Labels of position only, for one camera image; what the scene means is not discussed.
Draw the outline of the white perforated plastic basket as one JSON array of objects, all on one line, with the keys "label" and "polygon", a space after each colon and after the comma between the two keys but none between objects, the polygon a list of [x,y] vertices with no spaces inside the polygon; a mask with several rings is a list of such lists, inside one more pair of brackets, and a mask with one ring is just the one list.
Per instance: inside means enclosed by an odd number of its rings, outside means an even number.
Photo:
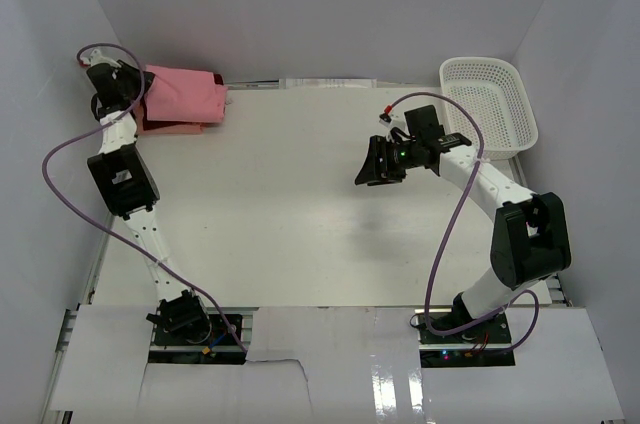
[{"label": "white perforated plastic basket", "polygon": [[538,128],[524,83],[510,63],[489,57],[450,58],[441,64],[439,78],[442,94],[466,111],[445,104],[447,129],[475,145],[481,133],[485,159],[509,160],[537,143]]}]

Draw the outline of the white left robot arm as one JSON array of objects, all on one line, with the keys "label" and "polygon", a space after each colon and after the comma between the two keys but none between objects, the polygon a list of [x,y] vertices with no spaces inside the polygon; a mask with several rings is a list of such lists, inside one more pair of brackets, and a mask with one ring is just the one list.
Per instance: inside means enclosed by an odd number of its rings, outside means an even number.
[{"label": "white left robot arm", "polygon": [[104,127],[100,150],[87,164],[108,210],[123,220],[133,242],[145,251],[159,300],[147,319],[173,338],[202,343],[212,321],[196,292],[175,278],[179,270],[171,262],[154,210],[159,191],[137,150],[137,124],[129,109],[134,98],[151,88],[154,74],[105,57],[87,59],[85,65],[95,88],[91,110]]}]

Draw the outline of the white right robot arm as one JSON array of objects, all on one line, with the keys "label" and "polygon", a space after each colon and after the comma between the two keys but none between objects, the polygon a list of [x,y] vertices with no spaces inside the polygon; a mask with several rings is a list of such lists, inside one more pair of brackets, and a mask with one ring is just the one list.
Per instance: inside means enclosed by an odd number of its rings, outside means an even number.
[{"label": "white right robot arm", "polygon": [[523,187],[482,158],[478,144],[460,133],[448,134],[436,109],[424,106],[393,120],[380,116],[387,136],[369,140],[367,156],[355,178],[358,185],[402,182],[408,170],[424,168],[462,191],[493,224],[489,269],[459,293],[443,317],[426,317],[421,327],[438,336],[455,335],[472,343],[488,329],[488,319],[504,311],[537,282],[569,267],[571,252],[562,200]]}]

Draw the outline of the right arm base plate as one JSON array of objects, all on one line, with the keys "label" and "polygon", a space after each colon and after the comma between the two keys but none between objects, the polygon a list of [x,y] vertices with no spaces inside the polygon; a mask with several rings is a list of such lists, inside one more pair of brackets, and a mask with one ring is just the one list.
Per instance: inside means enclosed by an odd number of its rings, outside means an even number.
[{"label": "right arm base plate", "polygon": [[409,324],[418,332],[423,369],[513,367],[516,364],[513,351],[508,351],[512,337],[504,314],[449,336],[430,333],[422,312],[414,314]]}]

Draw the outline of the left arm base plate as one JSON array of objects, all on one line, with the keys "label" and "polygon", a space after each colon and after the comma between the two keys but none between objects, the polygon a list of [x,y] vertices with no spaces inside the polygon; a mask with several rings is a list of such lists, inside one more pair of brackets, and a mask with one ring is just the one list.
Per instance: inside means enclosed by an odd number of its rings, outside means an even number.
[{"label": "left arm base plate", "polygon": [[218,314],[209,314],[209,325],[194,337],[171,335],[158,325],[153,328],[148,353],[150,364],[243,365],[242,351]]}]

